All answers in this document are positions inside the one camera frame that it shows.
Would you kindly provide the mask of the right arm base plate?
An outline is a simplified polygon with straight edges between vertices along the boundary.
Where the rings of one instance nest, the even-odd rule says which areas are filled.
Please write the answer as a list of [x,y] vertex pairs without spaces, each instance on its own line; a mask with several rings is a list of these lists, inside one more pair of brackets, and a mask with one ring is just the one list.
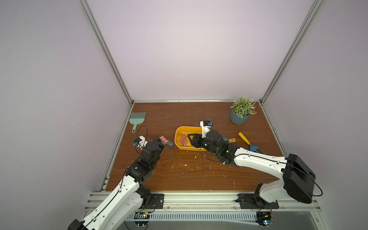
[[236,203],[240,204],[241,209],[278,209],[278,202],[268,203],[261,198],[254,198],[254,194],[240,193],[237,195]]

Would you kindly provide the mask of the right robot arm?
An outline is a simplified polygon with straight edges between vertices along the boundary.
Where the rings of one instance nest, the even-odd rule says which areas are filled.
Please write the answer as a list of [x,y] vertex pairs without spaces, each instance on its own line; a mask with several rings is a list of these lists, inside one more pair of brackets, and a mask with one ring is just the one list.
[[226,143],[217,131],[205,135],[193,133],[188,138],[193,147],[216,155],[218,162],[252,168],[276,177],[272,183],[257,186],[252,196],[256,206],[263,207],[284,198],[305,204],[312,202],[315,174],[299,156],[276,157],[252,152]]

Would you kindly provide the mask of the pink binder clip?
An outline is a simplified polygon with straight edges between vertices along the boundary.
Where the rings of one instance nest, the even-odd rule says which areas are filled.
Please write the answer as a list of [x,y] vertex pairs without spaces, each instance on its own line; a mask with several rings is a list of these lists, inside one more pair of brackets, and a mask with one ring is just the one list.
[[161,142],[164,144],[164,145],[166,145],[169,141],[164,137],[164,136],[161,136],[160,137],[160,140],[161,140]]

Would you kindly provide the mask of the yellow plastic storage box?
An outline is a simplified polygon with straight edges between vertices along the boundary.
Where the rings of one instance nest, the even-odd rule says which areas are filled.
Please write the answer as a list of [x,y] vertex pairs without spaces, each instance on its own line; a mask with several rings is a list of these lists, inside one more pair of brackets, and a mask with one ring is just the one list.
[[195,148],[191,145],[190,140],[188,138],[188,134],[200,134],[202,135],[202,128],[201,127],[194,127],[194,126],[180,126],[175,132],[175,145],[180,150],[187,150],[187,151],[206,151],[204,148]]

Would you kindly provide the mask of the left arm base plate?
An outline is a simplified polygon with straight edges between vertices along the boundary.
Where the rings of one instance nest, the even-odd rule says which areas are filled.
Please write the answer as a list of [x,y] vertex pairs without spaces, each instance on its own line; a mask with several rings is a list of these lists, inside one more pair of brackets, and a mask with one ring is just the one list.
[[144,197],[141,209],[163,209],[165,195],[153,193]]

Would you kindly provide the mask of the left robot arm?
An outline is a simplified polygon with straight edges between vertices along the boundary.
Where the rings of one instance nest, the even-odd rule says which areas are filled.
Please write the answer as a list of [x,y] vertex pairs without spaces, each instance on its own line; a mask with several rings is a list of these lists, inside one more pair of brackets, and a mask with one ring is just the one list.
[[148,207],[151,190],[143,184],[152,175],[163,150],[160,139],[145,143],[141,155],[128,167],[108,197],[83,220],[75,219],[68,229],[116,230],[131,213]]

